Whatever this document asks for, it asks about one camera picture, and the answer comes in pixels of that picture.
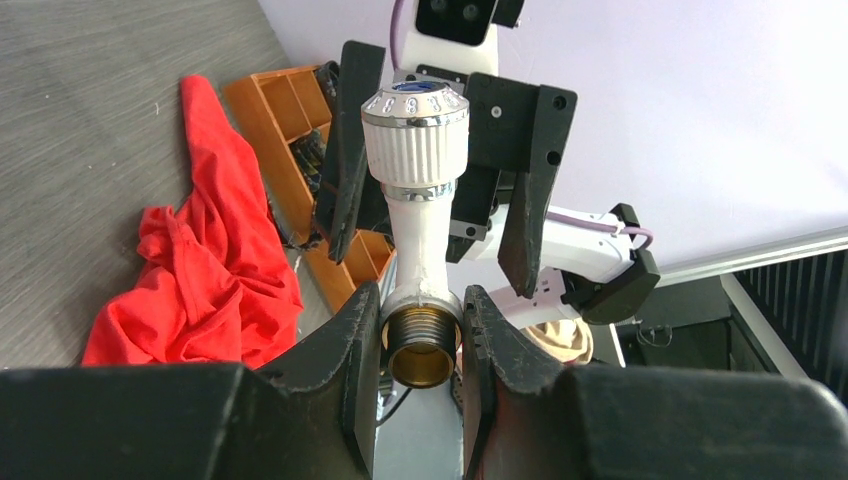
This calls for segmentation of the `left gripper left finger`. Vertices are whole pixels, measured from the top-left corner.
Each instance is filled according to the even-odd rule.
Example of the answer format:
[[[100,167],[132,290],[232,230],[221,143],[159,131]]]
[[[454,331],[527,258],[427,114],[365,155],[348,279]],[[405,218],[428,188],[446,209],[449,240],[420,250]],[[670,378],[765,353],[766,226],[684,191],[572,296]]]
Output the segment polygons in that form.
[[[8,370],[5,479],[369,479],[380,291],[259,370],[237,363]]]

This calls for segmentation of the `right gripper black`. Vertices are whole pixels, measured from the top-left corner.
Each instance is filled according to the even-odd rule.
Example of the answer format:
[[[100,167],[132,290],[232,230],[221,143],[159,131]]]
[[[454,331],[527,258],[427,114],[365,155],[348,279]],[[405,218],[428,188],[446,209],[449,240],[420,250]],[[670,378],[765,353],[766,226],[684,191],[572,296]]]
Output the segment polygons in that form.
[[[386,232],[386,201],[368,173],[361,106],[379,89],[383,47],[347,41],[322,168],[314,224],[328,257],[344,260],[359,229]],[[499,247],[498,264],[514,292],[534,296],[546,213],[578,103],[572,90],[489,74],[437,69],[417,78],[458,87],[470,102],[468,168],[458,181],[446,259]]]

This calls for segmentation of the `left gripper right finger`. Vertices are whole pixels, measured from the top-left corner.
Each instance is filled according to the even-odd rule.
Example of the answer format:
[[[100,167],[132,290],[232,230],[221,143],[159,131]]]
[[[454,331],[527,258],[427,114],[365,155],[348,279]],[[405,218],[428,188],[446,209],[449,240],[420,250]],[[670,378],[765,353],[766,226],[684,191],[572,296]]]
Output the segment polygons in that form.
[[[847,412],[810,380],[568,366],[465,292],[468,479],[843,479]]]

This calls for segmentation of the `white faucet with chrome head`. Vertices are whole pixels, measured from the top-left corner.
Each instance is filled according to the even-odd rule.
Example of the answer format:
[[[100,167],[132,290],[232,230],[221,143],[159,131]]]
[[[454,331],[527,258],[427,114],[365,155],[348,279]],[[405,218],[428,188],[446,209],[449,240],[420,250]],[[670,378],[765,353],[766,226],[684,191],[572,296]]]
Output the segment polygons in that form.
[[[394,287],[381,306],[388,370],[406,387],[433,388],[451,377],[462,342],[446,252],[468,165],[470,104],[444,82],[403,81],[365,101],[361,120],[396,251]]]

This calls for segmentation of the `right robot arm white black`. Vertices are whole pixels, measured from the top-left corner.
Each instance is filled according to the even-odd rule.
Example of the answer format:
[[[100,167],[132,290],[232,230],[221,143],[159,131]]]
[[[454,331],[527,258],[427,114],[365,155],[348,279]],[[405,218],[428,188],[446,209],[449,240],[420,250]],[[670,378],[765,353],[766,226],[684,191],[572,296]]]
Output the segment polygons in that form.
[[[389,234],[389,209],[368,172],[359,107],[378,90],[383,48],[348,41],[320,69],[335,94],[316,197],[315,228],[340,262],[358,231]],[[550,204],[577,106],[574,92],[481,72],[421,64],[404,83],[453,90],[470,101],[469,166],[454,197],[446,259],[496,258],[508,286],[491,293],[516,328],[579,317],[612,324],[636,313],[659,281],[650,236],[634,209],[602,214]]]

